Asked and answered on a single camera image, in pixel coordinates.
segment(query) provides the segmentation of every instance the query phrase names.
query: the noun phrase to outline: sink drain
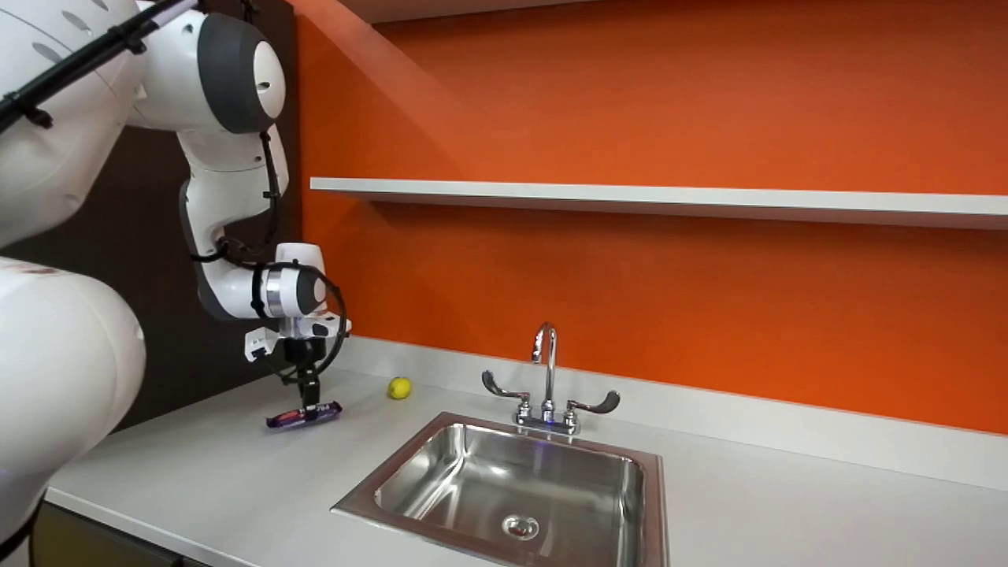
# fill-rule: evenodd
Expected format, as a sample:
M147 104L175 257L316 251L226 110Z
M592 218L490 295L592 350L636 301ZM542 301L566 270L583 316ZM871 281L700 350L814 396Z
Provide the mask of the sink drain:
M538 536L538 518L527 513L511 513L503 515L501 532L518 540L532 540Z

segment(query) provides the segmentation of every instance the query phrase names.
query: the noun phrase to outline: white countertop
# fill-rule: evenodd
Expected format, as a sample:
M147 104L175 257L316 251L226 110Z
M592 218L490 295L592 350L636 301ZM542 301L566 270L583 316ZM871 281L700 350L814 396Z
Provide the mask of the white countertop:
M345 416L304 430L263 429L264 416L295 403L277 377L226 389L106 437L55 478L47 501L205 562L486 562L331 510L437 412L507 422L513 409L416 372L410 400L385 396L389 368L331 372L325 394L345 403ZM586 417L583 437L664 461L670 562L1008 562L1008 492L717 440L633 422L621 409Z

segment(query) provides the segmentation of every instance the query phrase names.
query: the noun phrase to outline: faucet handle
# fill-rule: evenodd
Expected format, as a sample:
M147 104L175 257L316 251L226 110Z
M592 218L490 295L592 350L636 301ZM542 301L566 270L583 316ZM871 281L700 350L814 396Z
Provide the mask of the faucet handle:
M495 396L518 396L518 400L528 400L528 389L503 389L497 380L495 380L495 372L482 372L482 386Z
M618 409L618 405L621 405L621 394L618 394L618 389L607 389L605 400L594 403L594 405L586 405L586 403L581 403L581 400L566 400L566 412L573 412L573 409L583 409L583 412L611 412L611 409Z

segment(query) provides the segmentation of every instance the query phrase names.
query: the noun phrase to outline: sink basin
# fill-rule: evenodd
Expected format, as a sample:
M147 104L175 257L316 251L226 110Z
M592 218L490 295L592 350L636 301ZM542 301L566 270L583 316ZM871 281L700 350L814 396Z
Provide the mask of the sink basin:
M436 416L333 510L507 562L668 562L656 454L457 412Z

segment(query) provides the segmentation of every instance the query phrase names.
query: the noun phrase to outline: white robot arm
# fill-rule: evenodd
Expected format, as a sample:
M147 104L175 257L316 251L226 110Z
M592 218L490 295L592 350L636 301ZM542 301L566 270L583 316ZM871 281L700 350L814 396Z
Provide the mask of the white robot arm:
M348 309L321 251L285 243L248 260L223 238L289 183L273 131L285 68L251 26L191 7L0 0L0 248L72 218L127 126L175 131L203 304L269 320L248 357L285 347L304 405L272 429L325 422L341 405L317 403L317 372L348 337ZM143 327L109 287L0 254L0 567L30 562L25 526L47 478L127 416L143 364Z

